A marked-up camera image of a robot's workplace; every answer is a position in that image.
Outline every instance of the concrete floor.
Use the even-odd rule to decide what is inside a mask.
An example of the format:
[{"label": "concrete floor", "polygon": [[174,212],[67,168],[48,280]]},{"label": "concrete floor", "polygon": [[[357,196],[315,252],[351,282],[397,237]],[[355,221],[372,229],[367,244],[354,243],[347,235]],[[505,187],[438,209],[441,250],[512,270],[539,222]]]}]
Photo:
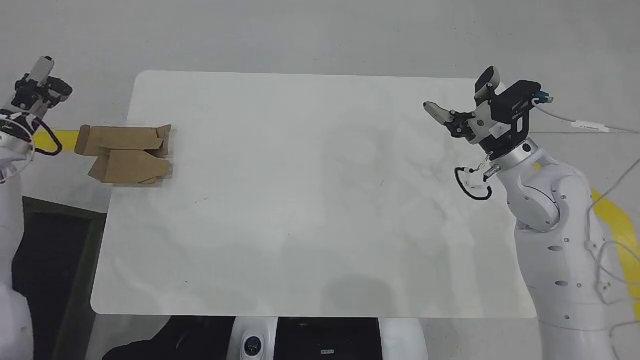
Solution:
[{"label": "concrete floor", "polygon": [[[48,119],[58,129],[123,122],[145,69],[475,78],[491,64],[507,84],[540,81],[556,112],[640,128],[640,0],[0,0],[0,14],[0,86],[42,54],[73,83],[73,100]],[[543,117],[534,130],[565,128]],[[640,156],[637,136],[534,137],[600,191]],[[25,189],[64,191],[76,168],[36,163]],[[640,172],[612,195],[636,228],[638,187]],[[88,358],[158,324],[99,318]],[[428,320],[425,329],[438,360],[540,355],[533,320]],[[623,359],[637,357],[639,336],[633,326],[617,335]]]}]

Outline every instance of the white table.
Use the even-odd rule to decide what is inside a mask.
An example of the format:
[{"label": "white table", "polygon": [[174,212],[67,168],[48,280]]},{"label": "white table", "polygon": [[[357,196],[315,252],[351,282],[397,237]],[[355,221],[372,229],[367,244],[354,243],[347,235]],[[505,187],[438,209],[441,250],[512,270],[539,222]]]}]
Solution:
[{"label": "white table", "polygon": [[129,125],[171,123],[172,175],[113,189],[98,313],[533,317],[505,193],[474,202],[424,100],[469,79],[146,71]]}]

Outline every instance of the yellow floor tape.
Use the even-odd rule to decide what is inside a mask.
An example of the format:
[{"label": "yellow floor tape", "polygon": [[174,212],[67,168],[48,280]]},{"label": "yellow floor tape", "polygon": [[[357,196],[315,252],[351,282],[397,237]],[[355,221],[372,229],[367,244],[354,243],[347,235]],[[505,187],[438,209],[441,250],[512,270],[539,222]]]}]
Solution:
[{"label": "yellow floor tape", "polygon": [[[72,151],[76,145],[78,139],[78,131],[61,131],[57,130],[56,136],[62,143],[63,151]],[[55,144],[45,131],[38,131],[34,135],[36,146],[48,151],[55,150]],[[600,197],[600,193],[593,190],[593,199],[596,200]],[[602,199],[595,206],[594,211],[596,216],[604,221],[613,234],[613,239],[618,242],[622,242],[634,249],[637,254],[640,255],[640,247],[638,246],[638,238],[631,222],[631,217],[625,213],[621,208],[616,206],[612,201],[607,198]],[[629,281],[640,281],[640,263],[633,258],[629,252],[624,250],[620,246],[616,246],[618,251],[618,258],[620,258],[620,265],[622,266],[622,272],[624,277]],[[629,294],[632,297],[640,297],[640,286],[629,285]],[[636,317],[640,319],[640,302],[634,304],[634,310]]]},{"label": "yellow floor tape", "polygon": [[[76,140],[78,140],[78,131],[55,131],[58,140],[62,143],[62,151],[73,151],[76,146]],[[56,150],[56,145],[53,143],[49,134],[46,131],[38,131],[33,135],[33,139],[36,142],[36,147],[51,152]]]},{"label": "yellow floor tape", "polygon": [[[591,192],[593,194],[593,200],[597,200],[600,197],[600,192],[595,189],[592,189]],[[611,228],[611,234],[614,240],[624,243],[630,249],[634,250],[636,254],[640,255],[638,237],[633,228],[631,217],[629,217],[627,213],[606,197],[595,205],[594,211],[596,212],[596,216]],[[640,281],[640,262],[624,248],[616,245],[616,249],[624,278],[628,281]],[[628,285],[628,287],[631,297],[640,297],[640,286]],[[640,302],[635,302],[633,309],[636,313],[636,318],[640,319]]]}]

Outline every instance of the brown cardboard box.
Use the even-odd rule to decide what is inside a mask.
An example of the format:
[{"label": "brown cardboard box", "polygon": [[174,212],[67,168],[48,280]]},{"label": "brown cardboard box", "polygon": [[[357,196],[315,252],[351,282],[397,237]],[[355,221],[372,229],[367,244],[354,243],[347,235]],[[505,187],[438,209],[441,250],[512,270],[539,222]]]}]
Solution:
[{"label": "brown cardboard box", "polygon": [[89,176],[100,182],[151,184],[169,173],[167,154],[171,125],[150,127],[91,127],[83,125],[75,152],[98,156]]}]

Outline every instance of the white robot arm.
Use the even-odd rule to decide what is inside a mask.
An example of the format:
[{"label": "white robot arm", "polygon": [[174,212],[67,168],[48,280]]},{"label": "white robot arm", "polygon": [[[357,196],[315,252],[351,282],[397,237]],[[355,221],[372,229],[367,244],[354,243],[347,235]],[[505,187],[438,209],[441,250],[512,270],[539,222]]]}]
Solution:
[{"label": "white robot arm", "polygon": [[[518,81],[496,94],[498,73],[489,67],[476,82],[476,109],[447,111],[432,102],[425,110],[447,127],[453,137],[478,143],[491,167],[483,181],[496,174],[507,191],[507,204],[516,217],[515,243],[520,271],[539,320],[544,360],[613,360],[600,300],[610,283],[599,276],[596,254],[604,243],[591,211],[591,190],[585,176],[550,157],[527,137],[529,111],[551,101],[540,84]],[[460,187],[476,200],[469,181]],[[600,263],[608,267],[605,257]]]},{"label": "white robot arm", "polygon": [[33,332],[27,300],[12,289],[11,263],[24,231],[22,185],[14,162],[29,161],[35,149],[32,135],[43,125],[47,110],[71,94],[71,87],[50,77],[50,57],[41,57],[30,73],[16,82],[16,92],[0,109],[0,359],[33,358]]}]

